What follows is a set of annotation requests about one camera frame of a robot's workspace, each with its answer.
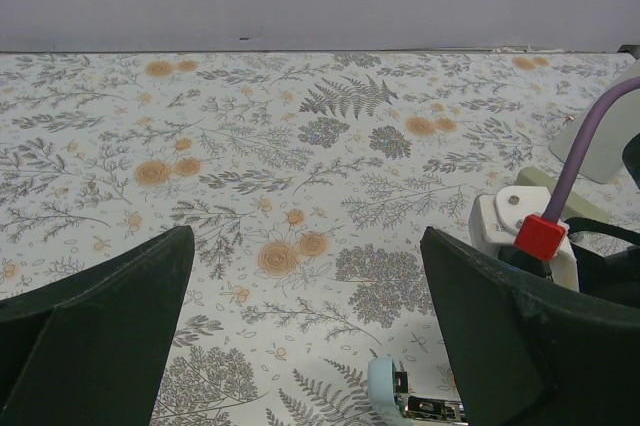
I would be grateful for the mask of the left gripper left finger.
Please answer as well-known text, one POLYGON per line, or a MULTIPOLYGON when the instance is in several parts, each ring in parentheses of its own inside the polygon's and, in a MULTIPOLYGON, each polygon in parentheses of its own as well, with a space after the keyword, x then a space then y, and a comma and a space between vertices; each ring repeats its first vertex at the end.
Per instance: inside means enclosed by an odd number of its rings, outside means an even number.
POLYGON ((194 256, 178 226, 2 300, 2 424, 149 424, 194 256))

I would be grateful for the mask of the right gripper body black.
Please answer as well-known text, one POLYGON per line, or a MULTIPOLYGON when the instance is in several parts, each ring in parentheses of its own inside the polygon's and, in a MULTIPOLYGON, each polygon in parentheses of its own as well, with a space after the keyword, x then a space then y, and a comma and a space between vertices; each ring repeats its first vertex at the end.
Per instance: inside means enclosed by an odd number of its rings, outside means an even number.
POLYGON ((592 297, 623 306, 639 304, 639 234, 631 230, 580 217, 562 226, 529 215, 515 243, 499 249, 499 260, 592 297), (602 256, 573 241, 578 233, 613 237, 628 247, 602 256))

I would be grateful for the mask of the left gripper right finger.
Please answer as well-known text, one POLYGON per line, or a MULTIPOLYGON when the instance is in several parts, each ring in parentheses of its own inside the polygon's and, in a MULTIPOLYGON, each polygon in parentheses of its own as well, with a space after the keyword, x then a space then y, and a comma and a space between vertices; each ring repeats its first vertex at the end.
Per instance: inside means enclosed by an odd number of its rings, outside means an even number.
POLYGON ((433 227, 420 247, 470 424, 638 424, 638 281, 576 292, 433 227))

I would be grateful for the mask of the light blue stapler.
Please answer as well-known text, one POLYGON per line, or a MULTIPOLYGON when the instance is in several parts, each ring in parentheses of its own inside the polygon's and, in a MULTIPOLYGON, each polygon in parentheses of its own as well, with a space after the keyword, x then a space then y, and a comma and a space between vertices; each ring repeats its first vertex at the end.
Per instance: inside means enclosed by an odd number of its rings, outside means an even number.
POLYGON ((461 401, 427 398, 410 391, 408 374, 389 356, 367 367, 371 406, 386 425, 468 425, 461 401))

